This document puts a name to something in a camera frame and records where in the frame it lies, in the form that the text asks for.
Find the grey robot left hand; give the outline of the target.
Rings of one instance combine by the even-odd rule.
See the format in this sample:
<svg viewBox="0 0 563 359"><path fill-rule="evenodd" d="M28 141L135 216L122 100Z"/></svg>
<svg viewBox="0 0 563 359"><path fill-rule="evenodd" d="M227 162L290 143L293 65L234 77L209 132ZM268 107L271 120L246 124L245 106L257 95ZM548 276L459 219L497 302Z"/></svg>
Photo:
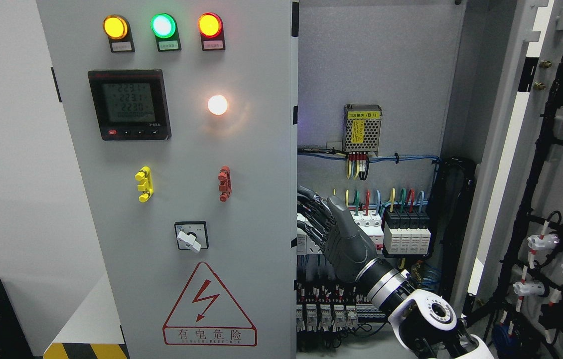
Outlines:
<svg viewBox="0 0 563 359"><path fill-rule="evenodd" d="M307 220L308 237L333 266L336 277L358 282L367 264L377 257L373 242L355 223L343 200L322 198L314 191L297 187L297 210Z"/></svg>

